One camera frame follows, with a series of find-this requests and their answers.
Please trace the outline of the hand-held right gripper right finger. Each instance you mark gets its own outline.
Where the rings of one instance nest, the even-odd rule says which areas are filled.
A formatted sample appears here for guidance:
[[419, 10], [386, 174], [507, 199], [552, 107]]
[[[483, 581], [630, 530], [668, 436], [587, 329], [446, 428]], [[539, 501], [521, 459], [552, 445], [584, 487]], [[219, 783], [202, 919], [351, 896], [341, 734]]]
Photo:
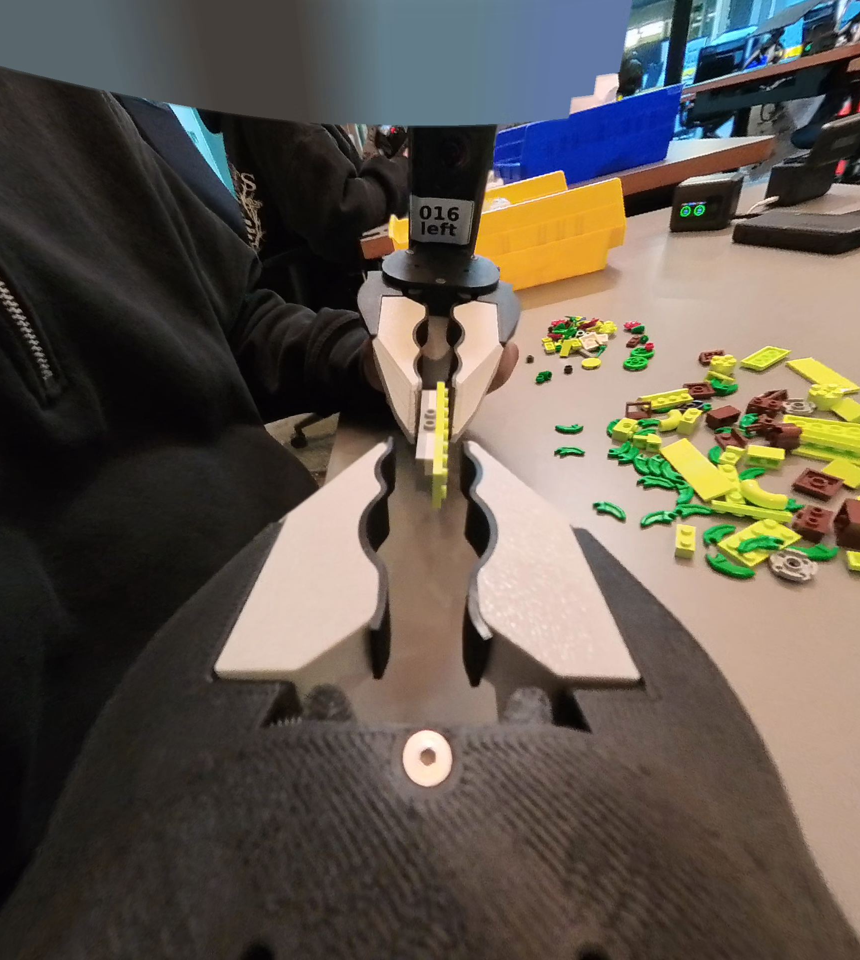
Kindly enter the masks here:
[[462, 653], [472, 686], [628, 687], [641, 679], [565, 516], [478, 442], [461, 448], [477, 556]]

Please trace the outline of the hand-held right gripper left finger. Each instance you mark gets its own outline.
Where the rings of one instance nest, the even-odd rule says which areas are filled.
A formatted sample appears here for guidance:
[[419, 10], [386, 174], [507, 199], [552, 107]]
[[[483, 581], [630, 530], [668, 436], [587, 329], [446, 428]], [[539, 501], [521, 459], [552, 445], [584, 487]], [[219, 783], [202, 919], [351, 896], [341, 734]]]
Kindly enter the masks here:
[[231, 680], [354, 687], [390, 649], [388, 536], [393, 441], [376, 444], [287, 514], [215, 663]]

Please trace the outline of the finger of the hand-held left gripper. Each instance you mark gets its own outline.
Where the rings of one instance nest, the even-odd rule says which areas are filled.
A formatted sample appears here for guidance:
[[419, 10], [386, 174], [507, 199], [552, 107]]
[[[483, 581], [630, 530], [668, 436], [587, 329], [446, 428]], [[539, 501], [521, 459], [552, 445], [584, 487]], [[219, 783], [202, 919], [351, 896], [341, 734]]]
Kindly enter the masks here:
[[416, 441], [422, 378], [416, 365], [421, 346], [416, 331], [426, 319], [426, 307], [410, 298], [380, 299], [373, 350], [388, 403], [408, 441]]
[[495, 378], [504, 352], [499, 311], [494, 303], [473, 300], [456, 305], [451, 313], [460, 329], [454, 347], [457, 360], [449, 379], [449, 436], [455, 442], [469, 426]]

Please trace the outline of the heap of small brick parts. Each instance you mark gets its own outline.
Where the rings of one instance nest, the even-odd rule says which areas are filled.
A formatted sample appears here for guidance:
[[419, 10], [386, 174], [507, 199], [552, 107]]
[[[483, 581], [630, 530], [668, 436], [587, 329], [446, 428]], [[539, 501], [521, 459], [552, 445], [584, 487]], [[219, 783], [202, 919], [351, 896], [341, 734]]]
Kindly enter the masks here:
[[603, 363], [605, 352], [611, 348], [620, 333], [627, 337], [622, 368], [628, 355], [633, 352], [649, 352], [652, 362], [655, 354], [654, 342], [645, 325], [636, 321], [617, 325], [612, 320], [601, 318], [563, 316], [548, 325], [541, 338], [542, 350], [548, 356], [563, 359], [565, 365], [572, 365], [574, 370], [577, 366], [581, 368], [581, 361], [589, 356], [599, 356]]

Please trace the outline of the lime long studded plate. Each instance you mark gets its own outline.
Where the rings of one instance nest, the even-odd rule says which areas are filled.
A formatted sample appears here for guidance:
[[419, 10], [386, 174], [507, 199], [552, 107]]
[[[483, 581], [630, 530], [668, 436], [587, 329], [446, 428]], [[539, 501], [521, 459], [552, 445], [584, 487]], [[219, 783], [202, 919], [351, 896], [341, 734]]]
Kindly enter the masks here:
[[436, 384], [436, 414], [431, 460], [431, 499], [438, 510], [447, 497], [450, 438], [449, 391], [444, 382]]

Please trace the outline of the pile of mixed toy bricks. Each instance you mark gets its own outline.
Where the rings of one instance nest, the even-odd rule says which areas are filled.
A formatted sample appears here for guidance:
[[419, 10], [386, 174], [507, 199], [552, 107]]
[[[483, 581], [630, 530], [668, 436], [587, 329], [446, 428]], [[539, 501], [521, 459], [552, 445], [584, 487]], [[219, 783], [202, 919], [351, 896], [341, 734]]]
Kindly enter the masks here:
[[674, 497], [639, 527], [694, 525], [707, 566], [737, 581], [807, 585], [836, 559], [860, 577], [860, 387], [771, 345], [698, 362], [702, 378], [605, 427], [607, 457]]

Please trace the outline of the person's left forearm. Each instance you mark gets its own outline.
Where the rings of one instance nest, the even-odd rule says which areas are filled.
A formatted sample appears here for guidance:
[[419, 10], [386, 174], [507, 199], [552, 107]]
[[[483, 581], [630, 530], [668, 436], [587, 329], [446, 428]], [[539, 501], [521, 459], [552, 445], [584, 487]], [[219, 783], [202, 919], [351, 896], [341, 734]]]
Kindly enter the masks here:
[[316, 313], [254, 289], [227, 337], [264, 423], [385, 408], [367, 373], [368, 333], [351, 311]]

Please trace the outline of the yellow plastic bin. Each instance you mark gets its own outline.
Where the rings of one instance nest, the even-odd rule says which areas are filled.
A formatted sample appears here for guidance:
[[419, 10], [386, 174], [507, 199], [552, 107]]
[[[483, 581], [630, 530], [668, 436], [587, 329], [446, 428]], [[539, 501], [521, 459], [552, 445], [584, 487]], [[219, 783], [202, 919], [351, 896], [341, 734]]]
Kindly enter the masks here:
[[487, 186], [484, 193], [484, 212], [500, 210], [513, 205], [565, 193], [568, 189], [565, 174], [556, 171], [516, 182]]
[[484, 212], [484, 177], [422, 176], [409, 218], [383, 261], [388, 284], [416, 296], [451, 291], [477, 299], [602, 270], [626, 234], [623, 186], [613, 177]]

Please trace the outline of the blue plastic bin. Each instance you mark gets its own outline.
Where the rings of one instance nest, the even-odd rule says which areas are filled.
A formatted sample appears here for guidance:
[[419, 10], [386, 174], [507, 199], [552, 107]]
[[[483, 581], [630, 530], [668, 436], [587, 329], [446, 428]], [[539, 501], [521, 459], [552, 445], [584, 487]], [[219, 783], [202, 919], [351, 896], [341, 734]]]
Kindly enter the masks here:
[[502, 129], [496, 135], [494, 173], [510, 184], [561, 171], [573, 186], [663, 162], [681, 91], [676, 84], [567, 118]]

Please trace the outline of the wooden background table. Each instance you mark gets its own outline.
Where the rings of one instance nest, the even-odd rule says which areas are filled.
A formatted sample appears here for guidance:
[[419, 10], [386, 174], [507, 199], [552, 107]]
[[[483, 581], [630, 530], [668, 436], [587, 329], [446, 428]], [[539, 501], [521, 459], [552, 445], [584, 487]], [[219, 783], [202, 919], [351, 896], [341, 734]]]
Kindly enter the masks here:
[[663, 188], [672, 189], [691, 177], [724, 173], [765, 162], [772, 155], [776, 142], [777, 138], [772, 135], [673, 140], [666, 157], [660, 162], [603, 174], [570, 187], [595, 185], [616, 178], [621, 181], [626, 198]]

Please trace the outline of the black device green display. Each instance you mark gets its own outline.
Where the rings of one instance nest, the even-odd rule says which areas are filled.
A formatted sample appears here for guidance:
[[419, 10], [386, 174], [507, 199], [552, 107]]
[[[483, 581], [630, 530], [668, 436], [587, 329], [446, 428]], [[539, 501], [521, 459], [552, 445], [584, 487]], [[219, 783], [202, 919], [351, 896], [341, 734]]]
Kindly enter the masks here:
[[745, 175], [742, 172], [688, 177], [676, 186], [669, 231], [672, 234], [725, 229], [736, 214]]

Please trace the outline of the black flat bar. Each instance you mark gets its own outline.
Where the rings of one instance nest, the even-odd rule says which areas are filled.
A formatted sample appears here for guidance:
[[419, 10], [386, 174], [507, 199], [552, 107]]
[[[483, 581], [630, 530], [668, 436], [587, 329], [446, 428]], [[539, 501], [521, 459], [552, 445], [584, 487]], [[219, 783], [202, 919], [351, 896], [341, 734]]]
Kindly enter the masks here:
[[837, 256], [860, 249], [860, 210], [799, 213], [773, 209], [734, 223], [736, 244]]

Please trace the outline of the black power adapter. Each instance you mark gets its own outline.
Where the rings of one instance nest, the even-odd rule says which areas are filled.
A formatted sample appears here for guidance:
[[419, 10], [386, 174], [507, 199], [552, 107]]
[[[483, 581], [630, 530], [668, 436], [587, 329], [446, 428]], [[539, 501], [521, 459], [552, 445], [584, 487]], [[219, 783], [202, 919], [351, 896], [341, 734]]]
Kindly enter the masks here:
[[792, 207], [824, 196], [836, 179], [841, 162], [860, 151], [860, 113], [825, 123], [806, 154], [776, 164], [765, 198], [775, 207]]

